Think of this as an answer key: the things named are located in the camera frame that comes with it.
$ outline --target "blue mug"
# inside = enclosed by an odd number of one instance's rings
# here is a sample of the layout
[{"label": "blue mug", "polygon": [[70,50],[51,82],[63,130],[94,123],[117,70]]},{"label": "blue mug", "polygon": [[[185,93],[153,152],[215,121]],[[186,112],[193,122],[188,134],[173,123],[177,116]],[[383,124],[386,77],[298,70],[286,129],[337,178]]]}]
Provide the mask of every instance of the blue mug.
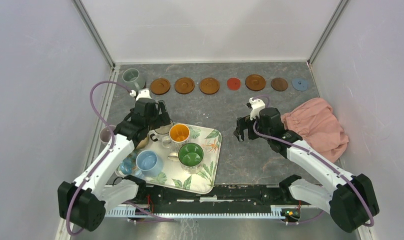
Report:
[{"label": "blue mug", "polygon": [[136,165],[144,176],[150,178],[159,175],[163,169],[162,159],[151,150],[145,150],[138,154]]}]

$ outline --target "wall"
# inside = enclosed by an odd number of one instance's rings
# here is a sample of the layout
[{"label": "wall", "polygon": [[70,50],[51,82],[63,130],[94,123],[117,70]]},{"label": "wall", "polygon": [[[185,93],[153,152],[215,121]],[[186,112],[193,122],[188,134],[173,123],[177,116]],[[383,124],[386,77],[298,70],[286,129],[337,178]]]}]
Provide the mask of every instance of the wall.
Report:
[{"label": "wall", "polygon": [[55,237],[109,72],[72,1],[0,0],[0,240]]},{"label": "wall", "polygon": [[350,1],[313,73],[350,138],[341,159],[373,182],[373,236],[404,239],[404,0]]},{"label": "wall", "polygon": [[82,0],[117,62],[305,61],[339,0]]}]

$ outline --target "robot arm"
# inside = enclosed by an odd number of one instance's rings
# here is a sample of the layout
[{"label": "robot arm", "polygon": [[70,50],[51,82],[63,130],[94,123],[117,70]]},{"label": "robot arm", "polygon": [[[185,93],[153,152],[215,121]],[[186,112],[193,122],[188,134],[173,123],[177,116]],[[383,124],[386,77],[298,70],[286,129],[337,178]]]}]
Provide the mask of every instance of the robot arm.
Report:
[{"label": "robot arm", "polygon": [[[110,188],[104,186],[122,160],[147,138],[149,130],[170,124],[165,103],[155,102],[149,93],[147,89],[139,91],[135,107],[114,130],[114,146],[111,146],[111,139],[80,176],[72,183],[64,181],[59,186],[60,217],[66,219],[72,196],[81,184],[83,185],[73,203],[70,220],[89,231],[94,231],[100,225],[106,212],[137,195],[140,182],[132,177],[126,177],[124,181]],[[130,95],[135,97],[136,94],[132,92]]]},{"label": "robot arm", "polygon": [[[262,100],[253,98],[249,100],[248,107],[252,108],[250,115],[237,119],[237,128],[234,132],[237,139],[244,140],[244,130],[248,130],[250,140],[265,138],[273,151],[304,168],[322,185],[311,184],[300,176],[292,175],[279,184],[287,198],[301,200],[322,209],[331,215],[341,229],[350,233],[369,218],[360,200],[343,179],[344,176],[361,194],[371,214],[373,216],[378,214],[379,208],[369,178],[363,174],[354,176],[340,169],[312,149],[297,133],[286,130],[281,122],[280,112],[276,108],[265,108]],[[270,137],[284,140],[291,145]]]}]

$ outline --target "round disc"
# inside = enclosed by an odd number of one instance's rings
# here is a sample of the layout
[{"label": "round disc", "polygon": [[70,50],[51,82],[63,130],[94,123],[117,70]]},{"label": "round disc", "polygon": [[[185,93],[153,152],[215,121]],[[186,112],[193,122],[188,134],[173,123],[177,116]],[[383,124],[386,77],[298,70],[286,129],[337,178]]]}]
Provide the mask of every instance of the round disc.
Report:
[{"label": "round disc", "polygon": [[293,87],[298,91],[305,91],[308,89],[308,81],[303,78],[295,78],[292,80]]},{"label": "round disc", "polygon": [[194,89],[194,82],[189,77],[182,77],[175,82],[175,91],[179,94],[189,94]]},{"label": "round disc", "polygon": [[219,82],[213,77],[207,77],[200,81],[199,88],[204,94],[214,94],[219,90]]},{"label": "round disc", "polygon": [[276,77],[271,81],[271,87],[277,91],[284,91],[289,87],[289,84],[287,84],[286,79],[281,78],[281,77]]},{"label": "round disc", "polygon": [[169,84],[169,81],[164,78],[155,79],[152,84],[150,84],[150,90],[152,90],[152,93],[156,95],[165,94],[170,88],[171,85]]},{"label": "round disc", "polygon": [[246,87],[252,91],[260,91],[265,87],[265,78],[258,74],[252,74],[246,78]]},{"label": "round disc", "polygon": [[240,79],[236,78],[236,77],[232,77],[227,81],[227,87],[230,90],[236,91],[239,90],[240,88]]}]

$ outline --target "white tray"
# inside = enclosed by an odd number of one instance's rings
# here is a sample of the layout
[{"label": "white tray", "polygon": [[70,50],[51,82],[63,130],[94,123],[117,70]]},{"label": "white tray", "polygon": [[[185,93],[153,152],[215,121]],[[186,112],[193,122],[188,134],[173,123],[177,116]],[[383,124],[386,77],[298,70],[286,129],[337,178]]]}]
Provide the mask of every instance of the white tray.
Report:
[{"label": "white tray", "polygon": [[[162,147],[160,141],[149,141],[146,147],[138,152],[128,155],[132,162],[131,175],[144,179],[146,182],[172,189],[183,190],[197,194],[207,194],[213,188],[216,169],[218,166],[219,151],[221,149],[222,135],[212,128],[186,124],[190,129],[190,143],[196,143],[203,148],[203,168],[197,174],[188,174],[183,171],[179,161],[168,159],[169,149]],[[143,150],[152,150],[162,158],[163,169],[157,177],[146,177],[135,165],[137,154]]]}]

